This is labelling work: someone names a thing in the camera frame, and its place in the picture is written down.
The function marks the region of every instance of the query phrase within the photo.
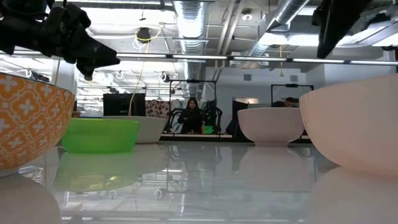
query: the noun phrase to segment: person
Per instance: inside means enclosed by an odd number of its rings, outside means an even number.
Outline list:
[[[293,97],[288,97],[284,102],[282,101],[276,101],[275,103],[272,104],[272,107],[289,107],[293,108],[294,106],[294,99]]]
[[[178,118],[178,123],[183,124],[181,134],[201,133],[201,109],[199,109],[198,102],[195,98],[190,98],[188,100],[185,111]]]

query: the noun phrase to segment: exposed ductwork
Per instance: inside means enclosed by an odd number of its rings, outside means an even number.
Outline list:
[[[297,16],[309,1],[310,0],[280,0],[278,8],[275,10],[275,16],[268,25],[266,31],[292,22],[294,17]]]
[[[181,40],[181,50],[183,54],[201,55],[203,54],[205,43],[202,40],[205,35],[206,24],[206,3],[191,1],[175,1],[175,12],[177,13],[177,27],[179,36],[186,39]],[[187,80],[204,80],[205,64],[201,62],[185,62],[184,74]],[[203,85],[189,85],[190,96],[200,97],[198,90],[203,89]]]
[[[263,56],[269,47],[266,44],[267,39],[269,38],[267,36],[269,31],[285,24],[287,24],[287,28],[283,28],[280,31],[289,31],[290,22],[309,1],[310,0],[280,0],[278,3],[278,8],[262,18],[262,21],[258,27],[259,40],[253,45],[252,49],[247,52],[246,56]],[[250,68],[251,65],[252,63],[244,63],[241,67],[247,69]]]

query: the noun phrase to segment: floral pattern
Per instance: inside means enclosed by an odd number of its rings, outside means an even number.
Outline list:
[[[150,100],[145,102],[146,116],[153,118],[169,118],[169,102]]]
[[[0,170],[16,169],[59,142],[73,103],[67,90],[0,73]]]

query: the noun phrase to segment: white bowl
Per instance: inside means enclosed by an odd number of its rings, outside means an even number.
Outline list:
[[[143,116],[104,116],[109,119],[132,119],[139,121],[136,144],[157,143],[162,135],[167,120]]]
[[[300,98],[305,129],[329,160],[398,175],[398,75],[328,86]]]
[[[298,108],[256,108],[238,111],[243,134],[257,146],[287,146],[304,132]]]

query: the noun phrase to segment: yellow cable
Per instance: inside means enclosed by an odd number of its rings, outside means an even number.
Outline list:
[[[282,46],[279,46],[280,57],[282,58]],[[284,63],[280,62],[280,77],[284,77]]]
[[[146,51],[145,51],[145,54],[148,53],[148,49],[149,49],[149,42],[147,43],[147,49],[146,49]],[[136,89],[134,90],[134,93],[132,94],[132,97],[131,97],[131,99],[130,99],[129,114],[128,114],[128,116],[132,116],[132,114],[131,114],[131,105],[132,105],[132,102],[134,101],[134,96],[136,95],[136,92],[137,92],[137,89],[138,89],[138,84],[139,84],[139,82],[140,82],[140,80],[141,80],[142,72],[144,71],[144,64],[145,64],[145,62],[142,62],[141,72],[139,73],[139,77],[138,77]]]
[[[136,32],[136,38],[137,38],[137,40],[141,40],[141,41],[150,41],[150,40],[153,40],[153,39],[157,38],[157,37],[159,36],[160,32],[162,32],[162,28],[161,28],[160,26],[159,26],[158,28],[159,28],[159,31],[157,32],[157,34],[156,34],[154,37],[151,37],[151,38],[149,38],[149,39],[142,39],[142,38],[137,37],[137,33],[139,32],[139,31],[137,31],[137,32]]]

